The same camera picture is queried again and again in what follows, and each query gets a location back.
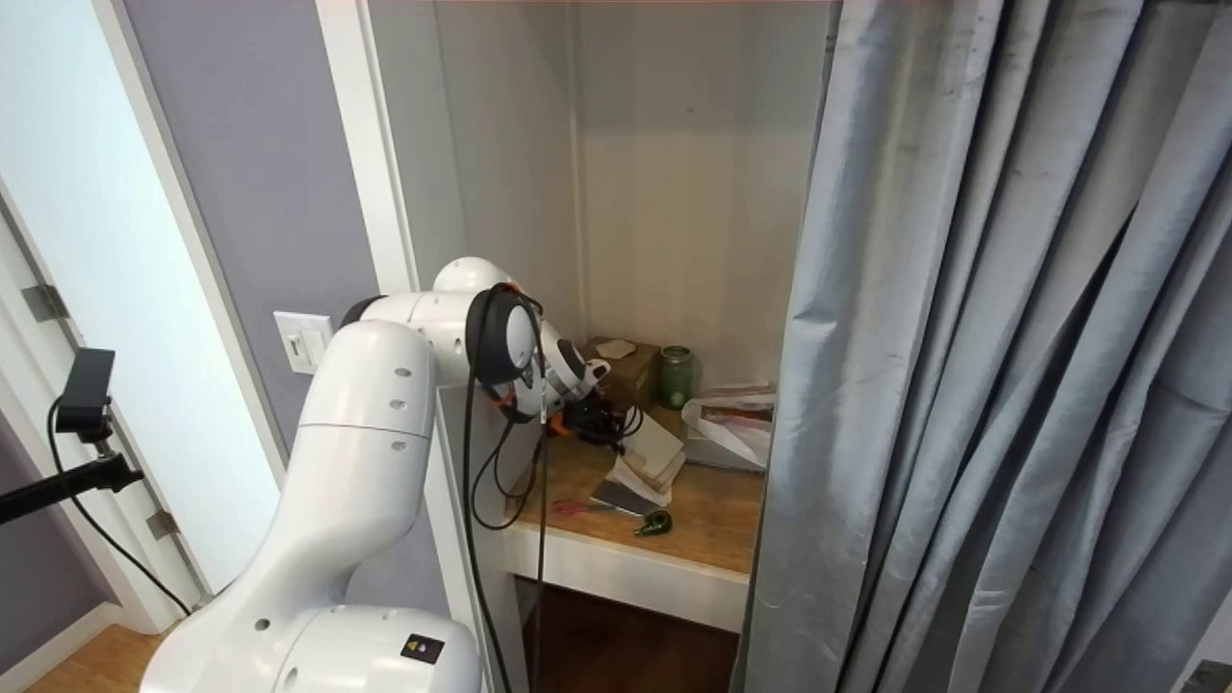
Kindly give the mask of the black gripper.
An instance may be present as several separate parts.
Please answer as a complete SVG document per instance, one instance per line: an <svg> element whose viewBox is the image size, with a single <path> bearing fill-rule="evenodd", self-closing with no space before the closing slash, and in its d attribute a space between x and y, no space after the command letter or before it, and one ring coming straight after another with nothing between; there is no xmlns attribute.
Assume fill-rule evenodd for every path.
<svg viewBox="0 0 1232 693"><path fill-rule="evenodd" d="M593 447L619 447L628 440L628 413L588 394L562 410L562 428Z"/></svg>

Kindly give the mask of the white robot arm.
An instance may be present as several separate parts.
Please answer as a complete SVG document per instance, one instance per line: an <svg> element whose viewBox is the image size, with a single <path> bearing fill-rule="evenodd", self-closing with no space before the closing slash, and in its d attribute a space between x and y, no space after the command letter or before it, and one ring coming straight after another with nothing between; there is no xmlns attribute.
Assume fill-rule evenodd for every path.
<svg viewBox="0 0 1232 693"><path fill-rule="evenodd" d="M479 381L507 416L546 419L605 372L484 258L361 304L308 385L262 547L163 641L139 693L480 693L460 619L349 606L348 587L421 521L442 385Z"/></svg>

